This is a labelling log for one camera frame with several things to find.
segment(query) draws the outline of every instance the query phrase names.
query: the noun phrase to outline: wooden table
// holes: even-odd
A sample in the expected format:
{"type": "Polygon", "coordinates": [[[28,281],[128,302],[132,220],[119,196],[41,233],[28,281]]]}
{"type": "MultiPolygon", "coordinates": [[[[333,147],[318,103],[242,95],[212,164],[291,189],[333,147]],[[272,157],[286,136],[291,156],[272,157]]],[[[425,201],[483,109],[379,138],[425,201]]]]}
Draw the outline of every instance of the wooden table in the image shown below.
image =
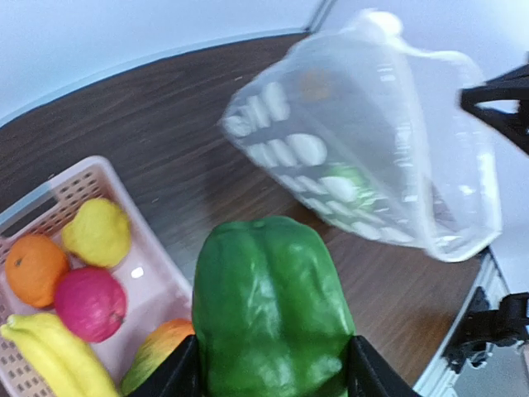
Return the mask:
{"type": "Polygon", "coordinates": [[[89,155],[104,155],[175,263],[193,278],[220,222],[283,214],[314,227],[335,260],[359,333],[413,384],[479,270],[329,227],[222,136],[230,96],[301,36],[161,60],[82,88],[0,128],[0,211],[89,155]]]}

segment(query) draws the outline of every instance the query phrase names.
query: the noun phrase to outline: orange fruit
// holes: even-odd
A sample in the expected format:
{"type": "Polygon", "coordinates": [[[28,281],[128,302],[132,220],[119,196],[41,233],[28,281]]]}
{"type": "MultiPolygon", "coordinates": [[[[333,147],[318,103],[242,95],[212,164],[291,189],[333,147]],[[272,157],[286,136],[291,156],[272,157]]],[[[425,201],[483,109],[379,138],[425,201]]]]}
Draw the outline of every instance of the orange fruit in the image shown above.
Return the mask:
{"type": "Polygon", "coordinates": [[[68,271],[68,257],[44,235],[30,234],[20,238],[6,259],[9,286],[22,302],[34,308],[53,303],[57,284],[68,271]]]}

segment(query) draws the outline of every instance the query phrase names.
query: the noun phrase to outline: basket handle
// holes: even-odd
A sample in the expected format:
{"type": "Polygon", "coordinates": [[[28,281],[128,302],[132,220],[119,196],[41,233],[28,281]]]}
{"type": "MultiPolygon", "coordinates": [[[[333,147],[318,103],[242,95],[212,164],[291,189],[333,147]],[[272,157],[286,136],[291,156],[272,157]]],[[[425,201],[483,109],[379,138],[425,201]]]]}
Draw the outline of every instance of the basket handle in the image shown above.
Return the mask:
{"type": "Polygon", "coordinates": [[[10,236],[6,236],[5,232],[10,227],[15,227],[21,220],[25,220],[24,218],[31,216],[18,230],[57,205],[58,200],[53,192],[54,185],[50,181],[44,182],[0,213],[0,241],[9,238],[10,236]]]}

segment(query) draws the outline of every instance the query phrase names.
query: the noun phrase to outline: pink plastic basket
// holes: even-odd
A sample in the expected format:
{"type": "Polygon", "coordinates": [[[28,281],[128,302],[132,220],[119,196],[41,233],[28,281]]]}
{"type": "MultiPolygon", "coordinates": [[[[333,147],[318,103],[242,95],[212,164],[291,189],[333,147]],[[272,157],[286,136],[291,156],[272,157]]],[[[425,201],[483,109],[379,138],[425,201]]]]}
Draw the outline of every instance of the pink plastic basket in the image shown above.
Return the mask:
{"type": "MultiPolygon", "coordinates": [[[[28,233],[43,233],[60,243],[62,227],[73,219],[83,202],[96,197],[117,203],[131,222],[131,252],[112,269],[126,289],[128,313],[114,336],[92,345],[112,378],[119,382],[150,332],[170,319],[190,318],[192,289],[150,230],[110,163],[102,157],[80,161],[0,213],[0,323],[11,313],[36,311],[18,300],[7,284],[4,264],[11,245],[28,233]],[[24,222],[50,199],[57,202],[53,208],[30,220],[12,237],[2,237],[8,228],[24,222]]],[[[82,266],[74,258],[72,264],[82,266]]],[[[54,395],[17,348],[1,338],[0,380],[12,397],[54,395]]]]}

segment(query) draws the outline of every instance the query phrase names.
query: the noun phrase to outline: plastic bag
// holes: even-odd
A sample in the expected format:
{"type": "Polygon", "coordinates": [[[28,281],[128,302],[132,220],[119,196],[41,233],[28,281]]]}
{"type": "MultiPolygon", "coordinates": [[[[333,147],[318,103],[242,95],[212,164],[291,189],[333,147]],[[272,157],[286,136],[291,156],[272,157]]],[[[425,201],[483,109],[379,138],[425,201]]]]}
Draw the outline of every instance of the plastic bag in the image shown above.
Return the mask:
{"type": "Polygon", "coordinates": [[[365,10],[299,42],[234,95],[222,125],[330,224],[463,261],[501,231],[489,132],[456,106],[483,77],[468,56],[414,49],[401,30],[365,10]]]}

